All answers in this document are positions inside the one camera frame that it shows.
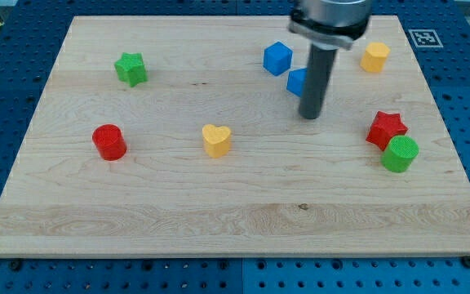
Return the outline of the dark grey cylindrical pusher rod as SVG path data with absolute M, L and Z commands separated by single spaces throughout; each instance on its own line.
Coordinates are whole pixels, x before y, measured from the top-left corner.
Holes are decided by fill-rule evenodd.
M 330 81 L 337 49 L 323 49 L 311 45 L 298 112 L 306 119 L 316 119 L 321 114 L 326 90 Z

